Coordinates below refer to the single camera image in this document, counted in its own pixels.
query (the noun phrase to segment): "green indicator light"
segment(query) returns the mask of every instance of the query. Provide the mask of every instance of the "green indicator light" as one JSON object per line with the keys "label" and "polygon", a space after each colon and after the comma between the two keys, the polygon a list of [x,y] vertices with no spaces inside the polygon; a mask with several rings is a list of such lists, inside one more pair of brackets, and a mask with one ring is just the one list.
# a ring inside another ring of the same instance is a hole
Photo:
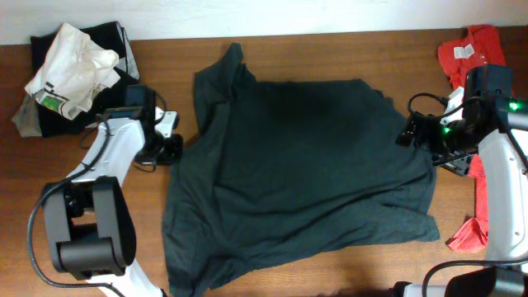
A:
{"label": "green indicator light", "polygon": [[521,108],[521,105],[519,103],[516,103],[516,102],[510,102],[510,109],[511,111],[516,111],[518,110],[519,108]]}

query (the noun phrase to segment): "pile of clothes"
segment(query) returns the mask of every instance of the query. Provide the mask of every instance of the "pile of clothes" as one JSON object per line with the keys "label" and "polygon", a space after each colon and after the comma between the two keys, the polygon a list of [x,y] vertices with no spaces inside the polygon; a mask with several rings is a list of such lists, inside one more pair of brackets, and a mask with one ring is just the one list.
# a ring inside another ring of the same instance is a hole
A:
{"label": "pile of clothes", "polygon": [[139,83],[125,28],[109,22],[86,29],[64,23],[31,37],[34,77],[12,121],[21,136],[79,134],[106,108],[121,107],[125,89]]}

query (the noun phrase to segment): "red clothing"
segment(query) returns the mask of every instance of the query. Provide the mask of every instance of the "red clothing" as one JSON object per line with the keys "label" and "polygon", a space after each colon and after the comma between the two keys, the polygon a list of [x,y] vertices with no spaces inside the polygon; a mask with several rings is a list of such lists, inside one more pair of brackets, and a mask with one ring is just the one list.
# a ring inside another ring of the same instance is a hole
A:
{"label": "red clothing", "polygon": [[[474,53],[456,59],[455,51],[460,52],[468,45],[473,47]],[[463,40],[441,45],[438,48],[438,60],[454,89],[464,86],[468,71],[472,68],[485,63],[506,66],[498,30],[490,25],[471,26]],[[466,221],[448,241],[447,246],[455,252],[480,252],[488,245],[488,192],[479,156],[474,156],[469,175],[475,178],[475,217]]]}

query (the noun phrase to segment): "white wall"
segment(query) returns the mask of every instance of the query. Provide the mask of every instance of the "white wall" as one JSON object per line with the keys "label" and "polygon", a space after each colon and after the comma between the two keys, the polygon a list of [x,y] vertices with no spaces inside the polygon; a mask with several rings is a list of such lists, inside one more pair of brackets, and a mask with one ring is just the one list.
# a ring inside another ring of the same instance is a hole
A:
{"label": "white wall", "polygon": [[120,21],[132,40],[526,25],[527,0],[0,0],[0,45]]}

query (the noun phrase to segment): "folded clothes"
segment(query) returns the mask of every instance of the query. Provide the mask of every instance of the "folded clothes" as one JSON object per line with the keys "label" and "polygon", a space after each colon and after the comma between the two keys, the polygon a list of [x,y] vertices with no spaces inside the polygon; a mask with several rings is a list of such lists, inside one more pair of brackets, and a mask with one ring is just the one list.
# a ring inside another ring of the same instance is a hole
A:
{"label": "folded clothes", "polygon": [[44,64],[27,83],[26,92],[42,106],[73,120],[90,111],[93,98],[120,79],[119,56],[90,36],[64,23],[48,49]]}
{"label": "folded clothes", "polygon": [[[139,72],[130,48],[130,43],[126,35],[125,28],[117,21],[109,22],[91,28],[80,29],[88,34],[90,39],[105,50],[113,50],[119,60],[114,70],[120,76],[120,80],[112,87],[108,87],[97,94],[93,99],[92,108],[88,112],[81,112],[73,120],[63,118],[54,111],[50,111],[45,106],[37,105],[38,119],[28,119],[27,116],[20,116],[20,113],[31,111],[33,107],[22,104],[17,112],[18,116],[13,117],[16,126],[25,132],[26,136],[37,136],[38,131],[43,137],[50,137],[60,134],[79,134],[87,125],[95,122],[96,114],[102,113],[106,108],[120,107],[124,104],[125,89],[131,84],[139,83]],[[45,57],[56,33],[31,37],[31,61],[34,74],[45,62]]]}
{"label": "folded clothes", "polygon": [[[468,71],[486,63],[506,66],[498,30],[490,25],[471,26],[463,40],[444,43],[438,60],[453,88],[463,87]],[[480,252],[488,245],[488,193],[482,160],[473,157],[469,175],[475,178],[475,217],[465,222],[447,246],[455,252]]]}
{"label": "folded clothes", "polygon": [[362,80],[258,82],[240,45],[196,74],[200,139],[172,167],[163,216],[171,293],[348,246],[439,238],[431,155]]}

